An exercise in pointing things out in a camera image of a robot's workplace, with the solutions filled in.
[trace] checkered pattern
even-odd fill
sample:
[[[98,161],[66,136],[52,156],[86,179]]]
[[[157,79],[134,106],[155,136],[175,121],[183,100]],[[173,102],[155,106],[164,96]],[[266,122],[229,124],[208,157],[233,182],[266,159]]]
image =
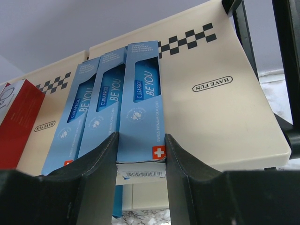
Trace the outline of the checkered pattern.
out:
[[[41,84],[37,85],[36,87],[39,88],[44,94],[52,94],[56,92],[56,90],[60,87],[60,90],[67,87],[68,82],[65,82],[67,78],[71,76],[71,72],[65,74],[65,77],[60,79],[61,76],[58,76],[55,78],[54,82],[47,81],[45,84],[41,87]]]
[[[198,46],[198,40],[205,38],[206,42],[211,42],[217,39],[216,34],[205,35],[207,30],[212,29],[212,23],[208,23],[203,26],[203,31],[195,33],[195,30],[189,30],[185,33],[185,38],[178,40],[177,36],[170,37],[169,43],[162,45],[161,41],[158,42],[159,47],[159,58],[163,57],[163,52],[170,52],[170,55],[179,53],[180,46],[187,45],[187,49],[195,48]]]

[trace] barcode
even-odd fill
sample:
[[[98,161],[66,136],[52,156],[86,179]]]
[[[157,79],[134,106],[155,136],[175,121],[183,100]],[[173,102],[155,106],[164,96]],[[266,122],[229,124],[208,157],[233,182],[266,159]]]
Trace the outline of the barcode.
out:
[[[162,177],[162,172],[127,172],[128,177]]]

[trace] white marble floor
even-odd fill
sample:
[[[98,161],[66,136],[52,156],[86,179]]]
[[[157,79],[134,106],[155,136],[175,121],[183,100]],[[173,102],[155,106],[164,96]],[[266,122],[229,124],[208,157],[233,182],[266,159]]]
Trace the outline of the white marble floor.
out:
[[[288,122],[292,122],[285,81],[273,81],[261,83],[263,92],[274,113]],[[300,159],[290,160],[288,165],[279,170],[299,170]],[[170,225],[169,210],[142,210],[124,212],[120,219],[113,219],[112,225]]]

